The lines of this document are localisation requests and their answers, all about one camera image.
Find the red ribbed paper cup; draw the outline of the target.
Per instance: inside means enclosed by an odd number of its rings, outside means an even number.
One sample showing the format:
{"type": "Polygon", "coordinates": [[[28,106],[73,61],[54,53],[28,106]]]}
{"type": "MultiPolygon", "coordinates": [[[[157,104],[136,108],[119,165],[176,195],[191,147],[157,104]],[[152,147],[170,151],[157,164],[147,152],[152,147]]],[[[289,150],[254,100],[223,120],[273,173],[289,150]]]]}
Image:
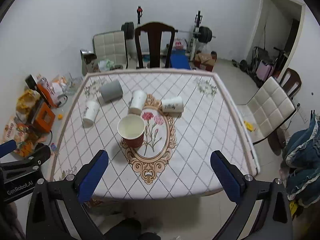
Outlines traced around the red ribbed paper cup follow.
{"type": "Polygon", "coordinates": [[[131,148],[139,148],[143,144],[145,123],[141,116],[128,114],[120,119],[117,130],[122,139],[131,148]]]}

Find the cream padded chair right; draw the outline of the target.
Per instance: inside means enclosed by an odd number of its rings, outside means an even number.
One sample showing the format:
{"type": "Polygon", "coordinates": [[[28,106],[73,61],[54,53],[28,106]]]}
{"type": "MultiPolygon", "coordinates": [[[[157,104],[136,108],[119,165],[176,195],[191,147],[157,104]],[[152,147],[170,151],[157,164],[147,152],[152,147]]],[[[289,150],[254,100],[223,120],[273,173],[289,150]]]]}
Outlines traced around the cream padded chair right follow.
{"type": "Polygon", "coordinates": [[[296,111],[294,103],[274,77],[269,77],[248,103],[237,105],[237,108],[242,119],[253,125],[253,131],[249,132],[253,144],[265,140],[296,111]]]}

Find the snack package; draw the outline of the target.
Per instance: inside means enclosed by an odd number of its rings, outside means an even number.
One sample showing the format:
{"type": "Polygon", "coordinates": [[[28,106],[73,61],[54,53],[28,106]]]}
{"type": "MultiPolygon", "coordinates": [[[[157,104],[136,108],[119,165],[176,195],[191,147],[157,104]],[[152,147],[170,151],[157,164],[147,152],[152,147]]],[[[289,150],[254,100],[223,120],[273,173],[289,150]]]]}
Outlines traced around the snack package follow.
{"type": "Polygon", "coordinates": [[[16,117],[11,116],[3,131],[3,142],[14,140],[16,143],[25,140],[26,131],[24,124],[17,121],[16,117]]]}

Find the floral patterned tablecloth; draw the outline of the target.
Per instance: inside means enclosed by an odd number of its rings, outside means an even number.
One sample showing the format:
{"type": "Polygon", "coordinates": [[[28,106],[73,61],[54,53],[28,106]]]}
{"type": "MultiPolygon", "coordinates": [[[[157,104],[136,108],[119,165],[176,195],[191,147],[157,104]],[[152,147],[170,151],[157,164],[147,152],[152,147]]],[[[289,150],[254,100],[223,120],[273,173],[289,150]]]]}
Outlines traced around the floral patterned tablecloth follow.
{"type": "Polygon", "coordinates": [[[165,199],[214,194],[221,185],[210,166],[220,150],[244,174],[260,171],[253,144],[235,103],[215,73],[193,70],[114,70],[88,74],[63,118],[48,178],[60,180],[106,150],[109,165],[94,195],[114,199],[165,199]],[[123,96],[104,102],[100,87],[118,80],[123,96]],[[146,92],[141,117],[144,140],[130,148],[117,130],[129,113],[132,93],[146,92]],[[163,113],[163,99],[180,96],[182,113],[163,113]],[[82,117],[86,102],[99,103],[91,127],[82,117]]]}

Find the white paper cup centre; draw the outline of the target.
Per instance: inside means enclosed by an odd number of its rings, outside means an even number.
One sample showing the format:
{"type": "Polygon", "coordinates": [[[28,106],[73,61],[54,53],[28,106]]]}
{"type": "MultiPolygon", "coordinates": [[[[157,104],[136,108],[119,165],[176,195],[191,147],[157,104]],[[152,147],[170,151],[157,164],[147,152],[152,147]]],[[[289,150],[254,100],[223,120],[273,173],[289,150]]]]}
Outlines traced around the white paper cup centre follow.
{"type": "Polygon", "coordinates": [[[146,92],[142,90],[133,91],[131,105],[129,107],[130,114],[141,115],[146,99],[146,92]]]}

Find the pink suitcase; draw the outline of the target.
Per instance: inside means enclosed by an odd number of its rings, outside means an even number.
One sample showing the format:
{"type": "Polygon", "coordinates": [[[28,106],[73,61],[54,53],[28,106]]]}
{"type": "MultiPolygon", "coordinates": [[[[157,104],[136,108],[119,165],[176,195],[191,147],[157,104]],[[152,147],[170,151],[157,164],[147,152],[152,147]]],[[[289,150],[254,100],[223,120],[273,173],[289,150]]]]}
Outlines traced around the pink suitcase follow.
{"type": "Polygon", "coordinates": [[[273,73],[274,67],[270,63],[261,60],[256,71],[257,78],[266,81],[273,73]]]}

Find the white paper cup right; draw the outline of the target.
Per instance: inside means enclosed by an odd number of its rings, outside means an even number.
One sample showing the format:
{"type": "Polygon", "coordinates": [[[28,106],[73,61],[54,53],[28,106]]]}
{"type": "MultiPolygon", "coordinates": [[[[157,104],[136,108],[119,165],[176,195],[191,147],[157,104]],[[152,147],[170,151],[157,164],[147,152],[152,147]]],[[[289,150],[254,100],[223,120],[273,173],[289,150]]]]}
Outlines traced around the white paper cup right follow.
{"type": "Polygon", "coordinates": [[[180,96],[163,99],[161,103],[163,113],[182,113],[184,111],[183,99],[180,96]]]}

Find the cream padded chair back left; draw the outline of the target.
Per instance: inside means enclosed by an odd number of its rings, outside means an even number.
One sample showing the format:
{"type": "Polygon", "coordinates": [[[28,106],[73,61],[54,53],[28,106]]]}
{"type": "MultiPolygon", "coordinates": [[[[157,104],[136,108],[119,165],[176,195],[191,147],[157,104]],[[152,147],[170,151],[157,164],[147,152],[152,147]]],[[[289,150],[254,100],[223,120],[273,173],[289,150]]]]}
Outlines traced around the cream padded chair back left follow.
{"type": "Polygon", "coordinates": [[[93,51],[99,60],[108,59],[124,69],[128,67],[125,33],[122,30],[94,35],[93,51]]]}

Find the cream padded chair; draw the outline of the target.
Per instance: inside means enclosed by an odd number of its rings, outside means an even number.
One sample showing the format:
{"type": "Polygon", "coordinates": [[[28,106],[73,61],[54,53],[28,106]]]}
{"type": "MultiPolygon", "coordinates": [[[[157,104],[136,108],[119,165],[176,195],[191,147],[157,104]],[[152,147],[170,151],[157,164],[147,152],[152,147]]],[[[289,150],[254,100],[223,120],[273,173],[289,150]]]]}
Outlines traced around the cream padded chair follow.
{"type": "Polygon", "coordinates": [[[93,51],[99,60],[108,59],[124,69],[128,67],[125,33],[122,30],[94,35],[93,51]]]}
{"type": "Polygon", "coordinates": [[[253,144],[265,140],[296,111],[294,103],[274,77],[269,77],[248,103],[237,105],[237,108],[242,119],[253,125],[253,131],[249,132],[253,144]]]}

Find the white squat rack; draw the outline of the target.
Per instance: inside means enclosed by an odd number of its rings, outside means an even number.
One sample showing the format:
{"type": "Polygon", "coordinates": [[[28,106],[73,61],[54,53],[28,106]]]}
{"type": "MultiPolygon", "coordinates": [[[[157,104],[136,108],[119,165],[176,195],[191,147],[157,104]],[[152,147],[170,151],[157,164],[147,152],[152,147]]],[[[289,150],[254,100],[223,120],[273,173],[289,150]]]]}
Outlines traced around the white squat rack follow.
{"type": "Polygon", "coordinates": [[[189,61],[193,61],[194,56],[195,56],[195,48],[196,48],[196,41],[197,41],[197,36],[198,36],[198,32],[199,32],[199,27],[202,21],[202,15],[201,15],[201,11],[199,10],[198,13],[195,16],[195,24],[194,24],[194,28],[193,28],[193,33],[191,34],[191,39],[189,41],[188,44],[188,48],[187,48],[187,56],[189,61]]]}

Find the dark wooden chair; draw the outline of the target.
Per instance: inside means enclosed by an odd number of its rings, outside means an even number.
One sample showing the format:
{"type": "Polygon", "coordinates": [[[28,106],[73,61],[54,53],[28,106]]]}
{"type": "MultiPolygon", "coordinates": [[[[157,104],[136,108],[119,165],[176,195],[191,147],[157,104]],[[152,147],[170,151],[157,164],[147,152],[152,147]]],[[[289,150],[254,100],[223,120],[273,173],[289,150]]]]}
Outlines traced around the dark wooden chair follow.
{"type": "Polygon", "coordinates": [[[137,52],[137,59],[138,59],[138,68],[144,68],[143,64],[143,56],[142,50],[140,45],[140,35],[141,32],[145,32],[148,35],[148,44],[149,44],[149,56],[150,68],[160,68],[161,62],[161,40],[162,40],[162,33],[168,32],[171,33],[170,42],[167,50],[167,56],[165,60],[165,68],[170,67],[170,57],[171,52],[174,44],[175,39],[175,28],[161,23],[161,22],[149,22],[143,25],[140,25],[135,29],[135,45],[136,45],[136,52],[137,52]]]}
{"type": "Polygon", "coordinates": [[[288,97],[292,99],[300,89],[302,81],[299,74],[295,70],[287,68],[279,84],[287,93],[288,97]]]}

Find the yellow plastic bag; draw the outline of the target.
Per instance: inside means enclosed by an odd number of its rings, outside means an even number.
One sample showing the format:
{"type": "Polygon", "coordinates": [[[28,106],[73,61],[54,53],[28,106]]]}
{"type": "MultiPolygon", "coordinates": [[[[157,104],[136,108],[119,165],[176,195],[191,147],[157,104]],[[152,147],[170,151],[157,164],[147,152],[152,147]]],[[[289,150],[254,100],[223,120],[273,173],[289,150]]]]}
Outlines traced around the yellow plastic bag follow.
{"type": "Polygon", "coordinates": [[[21,120],[21,122],[27,122],[31,110],[40,100],[40,97],[41,96],[37,91],[26,89],[23,94],[17,99],[16,116],[21,120]]]}

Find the white paper cup far left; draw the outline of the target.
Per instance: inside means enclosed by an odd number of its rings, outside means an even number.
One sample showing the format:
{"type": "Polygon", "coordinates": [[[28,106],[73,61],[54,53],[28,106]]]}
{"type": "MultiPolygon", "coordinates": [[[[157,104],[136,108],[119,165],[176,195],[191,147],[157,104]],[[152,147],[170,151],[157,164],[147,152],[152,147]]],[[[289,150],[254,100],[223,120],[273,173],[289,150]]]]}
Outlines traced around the white paper cup far left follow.
{"type": "Polygon", "coordinates": [[[99,112],[99,103],[95,100],[89,100],[86,102],[86,108],[82,117],[85,127],[91,127],[99,112]]]}

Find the blue denim clothing pile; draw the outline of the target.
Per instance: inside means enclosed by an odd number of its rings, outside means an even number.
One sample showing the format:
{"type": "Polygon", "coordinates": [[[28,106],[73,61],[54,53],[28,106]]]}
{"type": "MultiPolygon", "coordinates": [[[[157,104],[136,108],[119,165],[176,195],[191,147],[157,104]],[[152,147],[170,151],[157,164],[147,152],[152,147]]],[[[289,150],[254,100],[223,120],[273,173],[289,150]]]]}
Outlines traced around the blue denim clothing pile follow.
{"type": "Polygon", "coordinates": [[[294,133],[282,154],[281,172],[288,200],[302,207],[319,201],[319,115],[311,114],[309,127],[294,133]]]}

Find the cardboard box with red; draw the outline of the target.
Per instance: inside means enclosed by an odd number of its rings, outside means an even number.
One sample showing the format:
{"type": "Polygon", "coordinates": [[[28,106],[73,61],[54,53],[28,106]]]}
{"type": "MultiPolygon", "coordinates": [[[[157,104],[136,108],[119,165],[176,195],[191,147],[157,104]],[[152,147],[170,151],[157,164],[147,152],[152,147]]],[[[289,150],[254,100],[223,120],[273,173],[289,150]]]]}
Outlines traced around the cardboard box with red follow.
{"type": "Polygon", "coordinates": [[[214,65],[217,61],[217,53],[211,51],[211,53],[197,53],[194,58],[194,66],[201,69],[212,72],[214,65]]]}

